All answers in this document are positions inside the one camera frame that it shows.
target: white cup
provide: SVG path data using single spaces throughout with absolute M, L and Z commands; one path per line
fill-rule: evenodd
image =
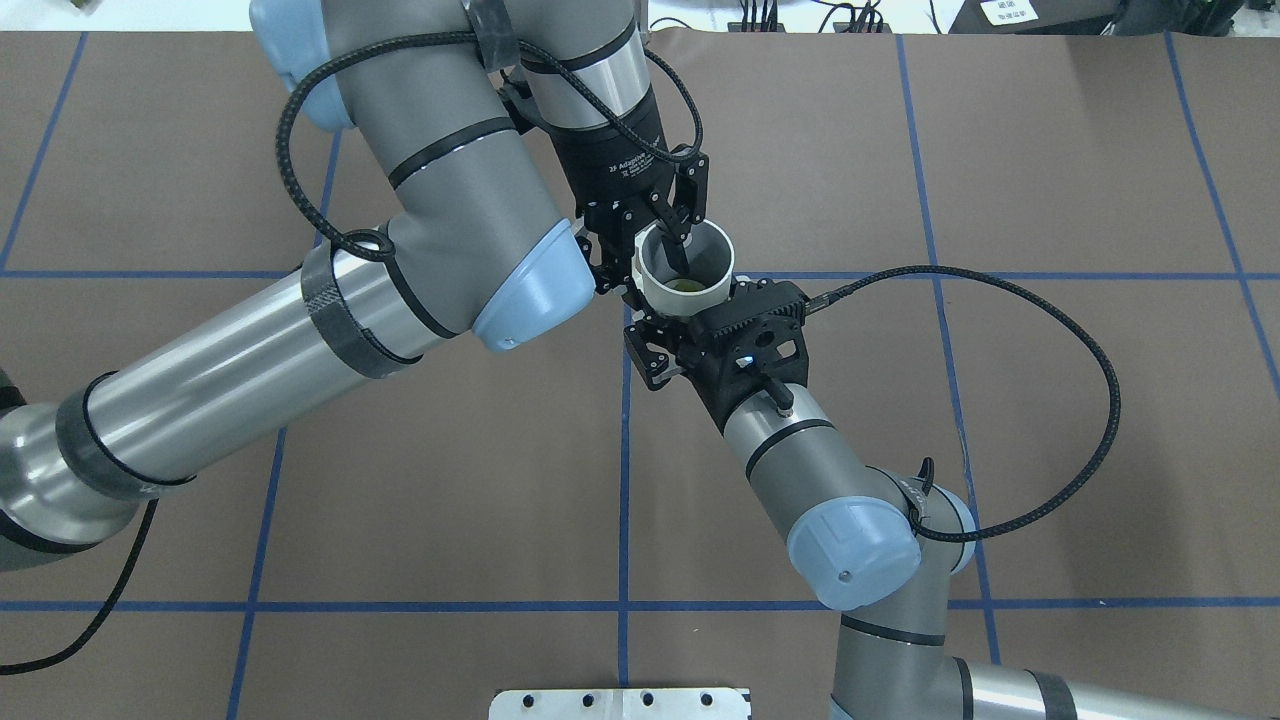
M 653 223 L 636 236 L 634 277 L 636 287 L 660 315 L 690 318 L 728 300 L 733 282 L 733 243 L 719 225 L 704 220 L 692 225 L 685 241 L 689 273 L 667 263 L 666 229 Z

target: blue tape line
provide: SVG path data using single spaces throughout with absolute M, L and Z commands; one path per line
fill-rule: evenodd
M 1231 256 L 1231 266 L 1240 282 L 1240 293 L 1244 295 L 1244 305 L 1249 310 L 1249 320 L 1253 323 L 1253 332 L 1258 336 L 1258 345 L 1262 347 L 1262 359 L 1271 373 L 1271 388 L 1280 398 L 1280 370 L 1276 369 L 1275 355 L 1271 352 L 1271 342 L 1267 340 L 1266 329 L 1262 327 L 1262 318 L 1258 307 L 1253 302 L 1253 292 L 1249 290 L 1249 281 L 1244 274 L 1244 263 L 1240 260 L 1240 251 L 1235 246 L 1235 237 L 1231 234 L 1231 225 L 1226 222 L 1226 211 L 1222 209 L 1222 199 L 1217 193 L 1217 183 L 1213 182 L 1213 173 L 1208 168 L 1208 158 L 1204 156 L 1204 147 L 1199 141 L 1199 132 L 1196 129 L 1196 119 L 1192 117 L 1192 106 L 1187 100 L 1187 87 L 1183 83 L 1183 70 L 1178 64 L 1178 51 L 1174 49 L 1174 36 L 1165 32 L 1165 50 L 1169 53 L 1169 67 L 1174 72 L 1174 85 L 1178 86 L 1178 101 L 1183 106 L 1183 118 L 1187 120 L 1187 132 L 1192 136 L 1192 147 L 1196 150 L 1196 159 L 1199 161 L 1201 173 L 1204 176 L 1204 187 L 1208 188 L 1210 200 L 1213 201 L 1213 213 L 1217 214 L 1217 224 L 1222 229 L 1222 240 L 1226 242 L 1226 251 Z
M 1280 607 L 1280 597 L 1068 597 L 996 600 L 997 610 L 1137 610 L 1202 607 Z
M 632 612 L 833 612 L 813 600 L 637 600 Z
M 79 600 L 4 600 L 0 612 L 97 612 L 101 601 Z M 116 612 L 244 612 L 246 602 L 204 601 L 122 601 Z M 1280 607 L 1280 596 L 1207 597 L 1044 597 L 1044 598 L 959 598 L 951 610 L 1196 610 L 1208 607 Z M 498 602 L 288 602 L 259 601 L 255 615 L 262 614 L 349 614 L 349 615 L 468 615 L 521 612 L 832 612 L 812 600 L 637 600 L 620 603 L 612 600 L 498 601 Z
M 192 281 L 278 281 L 283 270 L 0 270 L 0 278 L 14 279 L 192 279 Z
M 14 279 L 280 279 L 288 277 L 285 270 L 0 270 L 0 278 Z M 778 281 L 858 281 L 872 274 L 872 270 L 771 270 L 742 272 L 739 274 L 753 278 Z M 1238 282 L 1236 273 L 1091 273 L 1091 272 L 991 272 L 989 274 L 1006 281 L 1194 281 L 1194 282 Z M 1280 273 L 1244 273 L 1248 281 L 1280 281 Z M 942 282 L 965 282 L 963 278 L 940 278 Z M 929 281 L 927 275 L 905 275 L 892 278 L 900 281 Z
M 897 40 L 897 68 L 902 77 L 902 104 L 906 106 L 906 127 L 911 138 L 911 160 L 915 164 L 915 190 L 920 200 L 920 219 L 924 224 L 924 245 L 929 252 L 929 263 L 938 264 L 938 249 L 933 234 L 933 215 L 929 211 L 929 193 L 924 182 L 924 160 L 920 154 L 920 138 L 915 123 L 915 104 L 911 101 L 910 72 L 906 65 L 906 44 L 902 36 Z M 965 433 L 964 406 L 960 402 L 960 382 L 956 378 L 955 355 L 951 348 L 951 327 L 947 323 L 946 300 L 942 296 L 942 281 L 933 278 L 933 302 L 938 313 L 938 331 L 942 336 L 942 355 L 947 368 L 947 386 L 951 391 L 951 411 L 956 430 L 960 433 L 960 448 L 964 454 L 964 478 L 969 489 L 969 509 L 973 511 L 974 521 L 982 527 L 978 514 L 978 492 L 973 483 L 973 465 L 969 460 L 969 438 Z M 991 609 L 991 578 L 987 573 L 987 553 L 979 542 L 974 559 L 978 565 L 978 587 L 982 592 L 983 618 L 987 625 L 987 646 L 991 651 L 991 662 L 1000 665 L 1000 634 L 996 629 L 996 612 Z
M 271 536 L 271 516 L 275 514 L 275 493 L 280 484 L 280 466 L 284 464 L 287 433 L 287 428 L 280 428 L 275 434 L 275 455 L 271 457 L 271 477 L 266 484 L 266 501 L 262 503 L 262 523 L 257 530 L 257 551 L 253 555 L 253 573 L 248 582 L 248 600 L 244 602 L 244 624 L 241 626 L 241 643 L 236 653 L 236 674 L 232 678 L 230 697 L 227 701 L 227 720 L 236 720 L 239 714 L 241 689 L 244 687 L 244 670 L 248 666 L 248 647 L 253 641 L 257 594 L 262 587 L 262 565 L 266 562 L 266 544 Z
M 338 152 L 342 150 L 342 133 L 338 131 L 333 133 L 333 141 L 329 143 L 329 169 L 324 174 L 324 193 L 320 196 L 320 214 L 329 217 L 329 200 L 333 197 L 333 178 L 338 174 Z M 316 247 L 324 242 L 324 236 L 320 231 L 316 231 L 315 237 L 311 241 L 311 246 Z
M 486 612 L 617 612 L 618 602 L 602 601 L 498 601 L 498 602 L 288 602 L 264 601 L 255 605 L 257 614 L 486 614 Z
M 97 612 L 101 600 L 0 600 L 0 612 Z M 243 602 L 122 600 L 113 612 L 243 612 Z
M 920 135 L 915 126 L 915 102 L 911 100 L 911 79 L 906 68 L 906 44 L 902 36 L 897 40 L 897 72 L 902 78 L 902 104 L 906 106 L 906 129 L 911 140 L 911 161 L 915 164 L 915 193 L 920 200 L 920 222 L 924 225 L 924 242 L 929 249 L 929 263 L 938 264 L 938 252 L 933 246 L 933 213 L 929 210 L 929 193 L 924 187 L 924 160 L 920 155 Z
M 630 324 L 630 309 L 622 306 L 622 327 Z M 628 648 L 631 600 L 631 356 L 622 345 L 622 442 L 618 462 L 618 687 L 631 683 L 631 651 Z
M 18 199 L 18 208 L 13 211 L 13 220 L 9 223 L 9 234 L 5 236 L 4 247 L 0 247 L 0 270 L 9 264 L 9 254 L 13 252 L 13 246 L 18 241 L 18 228 L 22 225 L 22 217 L 27 211 L 27 202 L 31 200 L 31 193 L 36 190 L 36 178 L 40 177 L 40 167 L 45 164 L 49 142 L 54 138 L 54 128 L 58 127 L 58 118 L 63 114 L 63 105 L 67 104 L 67 96 L 72 90 L 72 81 L 76 78 L 76 70 L 79 68 L 87 42 L 88 33 L 82 32 L 79 41 L 76 42 L 76 51 L 72 54 L 72 63 L 67 68 L 67 76 L 63 77 L 63 88 L 58 91 L 58 101 L 54 102 L 54 111 L 49 114 L 49 123 L 45 124 L 45 135 L 40 138 L 40 149 L 36 150 L 36 159 L 31 163 L 27 184 L 23 186 L 22 196 Z

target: green liquid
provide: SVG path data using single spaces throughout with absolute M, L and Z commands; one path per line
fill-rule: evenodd
M 707 286 L 703 283 L 689 278 L 676 278 L 667 281 L 664 284 L 676 292 L 701 292 L 707 290 Z

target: black tape band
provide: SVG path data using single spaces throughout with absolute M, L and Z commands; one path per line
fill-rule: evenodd
M 598 47 L 595 50 L 591 50 L 586 55 L 579 55 L 577 58 L 570 58 L 568 60 L 561 60 L 561 64 L 564 65 L 566 69 L 573 70 L 573 72 L 581 70 L 582 68 L 589 68 L 589 67 L 599 63 L 600 60 L 605 60 L 608 58 L 612 58 L 614 53 L 617 53 L 618 50 L 622 50 L 622 47 L 626 46 L 627 42 L 631 42 L 631 36 L 635 35 L 635 32 L 636 32 L 636 24 L 635 24 L 635 20 L 632 20 L 632 22 L 627 23 L 627 28 L 622 31 L 622 35 L 614 37 L 608 44 L 605 44 L 603 47 Z M 534 59 L 530 59 L 530 58 L 525 58 L 524 59 L 524 64 L 525 64 L 525 69 L 529 70 L 529 72 L 531 72 L 531 73 L 538 73 L 540 76 L 553 76 L 553 74 L 557 74 L 556 68 L 553 68 L 553 67 L 550 67 L 547 63 L 543 63 L 540 60 L 534 60 Z
M 333 252 L 328 242 L 307 252 L 300 279 L 307 315 L 329 350 L 348 368 L 375 380 L 421 360 L 421 355 L 396 355 L 356 320 L 333 274 Z
M 383 265 L 387 266 L 387 274 L 390 275 L 392 284 L 396 286 L 396 291 L 399 292 L 401 300 L 403 300 L 404 305 L 408 306 L 410 313 L 413 313 L 417 322 L 422 323 L 426 329 L 443 337 L 444 340 L 458 337 L 458 333 L 442 325 L 440 322 L 422 306 L 422 301 L 413 295 L 413 288 L 408 286 L 408 281 L 404 279 L 404 272 L 399 269 L 399 264 L 394 258 L 387 260 Z
M 942 647 L 942 644 L 947 642 L 946 635 L 924 635 L 920 633 L 911 633 L 909 630 L 899 630 L 897 628 L 884 628 L 873 623 L 865 623 L 849 615 L 841 615 L 840 624 L 850 630 L 858 630 L 865 635 L 874 635 L 877 638 L 884 638 L 887 641 L 896 641 L 900 643 Z
M 84 392 L 72 395 L 58 406 L 54 434 L 67 466 L 86 486 L 108 497 L 125 501 L 159 497 L 195 480 L 195 475 L 180 480 L 148 478 L 122 462 L 106 447 L 88 418 L 88 396 L 102 380 L 114 374 L 99 375 L 88 383 Z
M 1075 715 L 1075 698 L 1071 697 L 1071 688 L 1066 680 L 1059 675 L 1048 673 L 1036 673 L 1028 670 L 1036 684 L 1041 688 L 1041 698 L 1044 700 L 1044 720 L 1079 720 Z
M 436 140 L 431 145 L 419 150 L 411 155 L 407 160 L 396 165 L 396 169 L 387 176 L 387 179 L 392 183 L 393 188 L 397 188 L 407 181 L 413 173 L 426 169 L 428 165 L 444 158 L 449 152 L 461 149 L 465 145 L 475 142 L 481 137 L 490 136 L 503 131 L 516 129 L 516 123 L 512 122 L 509 117 L 504 118 L 489 118 L 488 120 L 480 120 L 479 123 L 472 123 L 458 132 L 449 133 L 440 140 Z
M 520 64 L 520 40 L 503 0 L 462 0 L 471 31 L 476 33 L 480 61 L 488 73 Z
M 956 661 L 956 670 L 960 670 L 960 720 L 973 720 L 973 673 L 963 659 L 951 660 Z
M 45 539 L 27 530 L 27 528 L 23 528 L 18 523 L 14 523 L 13 519 L 4 512 L 4 510 L 0 510 L 0 537 L 26 547 L 27 550 L 44 552 L 46 555 L 72 555 L 86 551 L 97 544 L 96 542 L 88 544 L 67 544 Z
M 13 386 L 0 387 L 0 413 L 10 407 L 20 407 L 27 404 L 27 398 Z
M 762 442 L 760 447 L 755 448 L 755 452 L 751 454 L 750 460 L 746 461 L 746 479 L 748 480 L 751 479 L 751 471 L 755 470 L 755 464 L 760 461 L 760 457 L 764 457 L 765 452 L 768 452 L 769 450 L 773 450 L 774 445 L 778 445 L 780 442 L 782 442 L 782 441 L 787 439 L 788 437 L 799 433 L 800 430 L 808 430 L 809 428 L 832 428 L 832 429 L 835 429 L 835 427 L 836 425 L 831 424 L 831 420 L 801 420 L 799 423 L 795 423 L 792 425 L 787 425 L 787 427 L 782 428 L 781 430 L 773 433 L 772 436 L 769 436 L 769 439 Z

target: cable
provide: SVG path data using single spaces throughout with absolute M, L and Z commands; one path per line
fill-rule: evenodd
M 890 270 L 883 270 L 873 275 L 868 275 L 858 282 L 846 284 L 844 287 L 836 288 L 831 292 L 824 292 L 814 297 L 808 302 L 808 305 L 805 305 L 805 314 L 812 315 L 814 313 L 818 313 L 819 310 L 824 310 L 826 307 L 829 307 L 835 302 L 845 297 L 849 297 L 850 295 L 858 292 L 859 290 L 869 284 L 902 275 L 951 275 L 956 278 L 970 279 L 980 282 L 983 284 L 989 284 L 992 287 L 1004 290 L 1006 292 L 1011 292 L 1018 297 L 1021 297 L 1023 300 L 1039 307 L 1050 316 L 1052 316 L 1055 320 L 1061 323 L 1062 327 L 1070 331 L 1071 334 L 1074 334 L 1082 343 L 1084 343 L 1084 347 L 1089 350 L 1089 354 L 1092 354 L 1093 359 L 1097 360 L 1098 368 L 1102 369 L 1102 375 L 1106 378 L 1107 398 L 1108 398 L 1106 429 L 1103 429 L 1102 439 L 1098 441 L 1097 448 L 1094 448 L 1093 455 L 1089 457 L 1089 461 L 1084 464 L 1084 468 L 1082 468 L 1080 471 L 1076 473 L 1075 478 L 1073 478 L 1071 482 L 1069 482 L 1053 497 L 1044 501 L 1039 507 L 1032 510 L 1030 512 L 1019 515 L 1012 520 L 1000 523 L 998 525 L 979 528 L 977 530 L 970 530 L 965 533 L 941 533 L 923 527 L 920 524 L 920 515 L 913 506 L 908 509 L 908 520 L 911 523 L 911 528 L 916 532 L 916 534 L 929 538 L 932 541 L 974 542 L 979 539 L 993 538 L 996 536 L 1002 536 L 1005 533 L 1011 533 L 1014 530 L 1025 528 L 1027 525 L 1030 525 L 1032 523 L 1057 510 L 1064 502 L 1070 500 L 1073 495 L 1079 492 L 1079 489 L 1084 487 L 1084 483 L 1087 483 L 1089 478 L 1093 477 L 1098 466 L 1102 465 L 1102 461 L 1106 459 L 1107 454 L 1111 452 L 1111 446 L 1115 443 L 1116 432 L 1120 429 L 1120 380 L 1119 378 L 1116 378 L 1115 366 L 1111 364 L 1111 360 L 1107 359 L 1106 352 L 1102 351 L 1102 347 L 1098 345 L 1098 342 L 1093 340 L 1093 337 L 1091 337 L 1089 333 L 1085 332 L 1084 328 L 1079 325 L 1079 323 L 1073 320 L 1066 313 L 1059 310 L 1050 301 L 1009 281 L 1004 281 L 995 275 L 988 275 L 986 273 L 979 273 L 977 270 L 966 270 L 964 268 L 948 268 L 943 265 L 908 265 L 904 268 L 893 268 Z
M 67 648 L 61 652 L 55 652 L 54 655 L 41 660 L 18 662 L 14 665 L 0 665 L 0 675 L 22 675 L 24 673 L 35 673 L 36 670 L 52 667 L 54 665 L 58 665 L 59 662 L 76 655 L 81 651 L 81 648 L 88 644 L 88 641 L 95 633 L 97 633 L 99 628 L 102 626 L 102 623 L 106 621 L 111 610 L 115 609 L 115 603 L 124 593 L 124 587 L 129 584 L 129 577 L 133 574 L 133 566 L 138 564 L 138 555 L 142 553 L 143 543 L 147 542 L 147 532 L 151 529 L 151 520 L 155 519 L 156 505 L 159 502 L 159 500 L 147 502 L 147 509 L 142 514 L 142 523 L 138 524 L 138 534 L 133 538 L 133 547 L 129 548 L 129 555 L 124 559 L 124 568 L 120 569 L 120 577 L 115 580 L 115 587 L 111 588 L 111 593 L 106 596 L 106 602 L 102 603 L 102 607 L 97 611 L 97 615 L 93 616 L 93 620 L 90 621 L 88 626 L 84 628 L 84 632 L 76 638 L 76 642 L 67 646 Z
M 933 32 L 943 35 L 942 28 L 938 26 L 938 9 L 933 6 L 933 0 L 929 0 L 929 22 L 933 23 Z
M 819 5 L 827 5 L 827 6 L 831 8 L 829 10 L 827 10 L 827 17 L 822 18 L 822 24 L 818 26 L 818 33 L 819 35 L 822 33 L 822 31 L 827 29 L 827 22 L 831 20 L 831 15 L 835 15 L 836 10 L 840 10 L 840 9 L 849 10 L 849 24 L 854 24 L 854 14 L 858 12 L 858 8 L 854 8 L 852 4 L 850 4 L 850 3 L 836 3 L 836 4 L 832 4 L 832 3 L 818 3 L 818 4 Z
M 649 29 L 653 29 L 653 26 L 655 26 L 655 24 L 658 24 L 658 23 L 660 23 L 662 20 L 671 20 L 671 22 L 673 22 L 673 23 L 680 23 L 680 24 L 682 24 L 682 26 L 687 27 L 689 29 L 694 29 L 694 26 L 691 26 L 691 24 L 686 23 L 685 20 L 682 20 L 682 19 L 680 19 L 680 18 L 672 18 L 672 17 L 669 17 L 669 15 L 668 15 L 668 17 L 666 17 L 666 18 L 658 18 L 657 20 L 654 20 L 654 22 L 649 23 Z
M 284 182 L 284 190 L 289 195 L 289 200 L 297 206 L 302 217 L 311 223 L 320 234 L 326 237 L 335 247 L 346 250 L 348 254 L 366 260 L 370 263 L 385 263 L 394 254 L 396 249 L 393 245 L 387 242 L 378 249 L 369 249 L 360 242 L 352 240 L 325 218 L 324 213 L 320 211 L 311 199 L 307 197 L 306 191 L 302 190 L 302 183 L 298 181 L 297 173 L 293 169 L 293 156 L 291 154 L 289 138 L 293 135 L 293 126 L 298 119 L 298 113 L 302 111 L 302 104 L 306 102 L 311 91 L 316 88 L 321 82 L 333 74 L 337 74 L 352 65 L 364 63 L 365 60 L 371 60 L 380 55 L 388 53 L 396 53 L 398 50 L 407 50 L 411 47 L 439 47 L 445 45 L 467 45 L 476 41 L 476 35 L 474 32 L 434 32 L 425 35 L 406 35 L 401 37 L 393 37 L 358 47 L 349 53 L 344 53 L 338 58 L 334 58 L 316 69 L 307 73 L 306 77 L 298 82 L 293 92 L 289 94 L 289 99 L 284 102 L 284 109 L 280 110 L 280 120 L 275 128 L 275 164 L 280 170 L 280 179 Z M 538 60 L 548 64 L 557 74 L 564 78 L 568 85 L 582 96 L 591 108 L 595 109 L 613 129 L 616 129 L 622 137 L 626 137 L 632 145 L 644 150 L 646 154 L 653 155 L 655 159 L 663 163 L 680 164 L 687 159 L 696 156 L 701 152 L 703 146 L 703 119 L 701 114 L 698 111 L 698 105 L 694 102 L 692 95 L 689 88 L 685 87 L 684 81 L 676 74 L 676 70 L 668 65 L 662 58 L 655 55 L 648 47 L 644 54 L 649 60 L 658 65 L 662 72 L 671 78 L 675 83 L 676 90 L 680 91 L 681 97 L 685 100 L 685 105 L 689 106 L 689 113 L 694 119 L 694 142 L 687 146 L 681 152 L 671 152 L 658 147 L 657 145 L 640 137 L 634 129 L 622 122 L 622 118 L 617 115 L 605 102 L 600 100 L 590 87 L 584 83 L 577 74 L 564 67 L 554 55 L 543 50 L 541 47 L 524 41 L 520 41 L 520 49 Z M 362 237 L 371 237 L 370 233 L 361 233 Z
M 845 32 L 879 32 L 881 28 L 877 26 L 884 24 L 884 15 L 877 9 L 879 8 L 881 0 L 868 0 L 860 13 L 858 13 L 858 19 L 845 28 Z

